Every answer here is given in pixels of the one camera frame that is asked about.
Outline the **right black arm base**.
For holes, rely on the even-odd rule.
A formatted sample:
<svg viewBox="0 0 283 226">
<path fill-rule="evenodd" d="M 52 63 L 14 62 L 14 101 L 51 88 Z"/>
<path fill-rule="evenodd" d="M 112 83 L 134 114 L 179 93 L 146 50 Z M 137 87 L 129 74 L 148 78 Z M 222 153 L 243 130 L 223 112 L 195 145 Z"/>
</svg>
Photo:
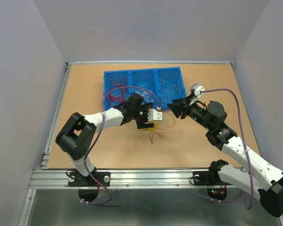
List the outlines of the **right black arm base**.
<svg viewBox="0 0 283 226">
<path fill-rule="evenodd" d="M 227 199 L 227 183 L 223 182 L 218 173 L 209 170 L 197 170 L 192 173 L 192 177 L 189 182 L 193 186 L 205 186 L 207 196 L 201 195 L 204 198 L 208 198 L 212 202 L 218 203 L 231 203 L 237 201 L 240 197 L 234 199 Z"/>
</svg>

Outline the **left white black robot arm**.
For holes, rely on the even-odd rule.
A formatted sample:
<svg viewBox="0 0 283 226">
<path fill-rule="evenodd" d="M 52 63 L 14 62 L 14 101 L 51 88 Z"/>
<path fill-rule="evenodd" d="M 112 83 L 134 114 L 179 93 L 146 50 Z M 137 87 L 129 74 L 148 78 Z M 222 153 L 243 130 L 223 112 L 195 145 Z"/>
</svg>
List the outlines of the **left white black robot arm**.
<svg viewBox="0 0 283 226">
<path fill-rule="evenodd" d="M 154 112 L 154 104 L 146 103 L 139 94 L 131 94 L 128 100 L 108 110 L 91 115 L 73 113 L 58 133 L 55 142 L 75 165 L 69 183 L 77 186 L 95 186 L 96 167 L 86 156 L 92 147 L 95 134 L 114 126 L 135 121 L 138 129 L 153 128 L 149 113 Z"/>
</svg>

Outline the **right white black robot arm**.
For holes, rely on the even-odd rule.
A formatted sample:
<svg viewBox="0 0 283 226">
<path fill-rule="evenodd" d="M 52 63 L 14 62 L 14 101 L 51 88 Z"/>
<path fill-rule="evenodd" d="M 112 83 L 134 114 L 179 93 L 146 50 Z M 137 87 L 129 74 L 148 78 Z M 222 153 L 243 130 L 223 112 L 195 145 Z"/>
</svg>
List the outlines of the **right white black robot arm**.
<svg viewBox="0 0 283 226">
<path fill-rule="evenodd" d="M 208 105 L 187 98 L 174 99 L 167 105 L 176 118 L 192 118 L 206 130 L 206 137 L 218 150 L 235 159 L 246 172 L 235 169 L 224 161 L 211 164 L 208 180 L 232 184 L 253 194 L 261 206 L 272 216 L 283 215 L 283 170 L 264 160 L 251 148 L 244 147 L 242 138 L 225 124 L 227 113 L 221 103 Z"/>
</svg>

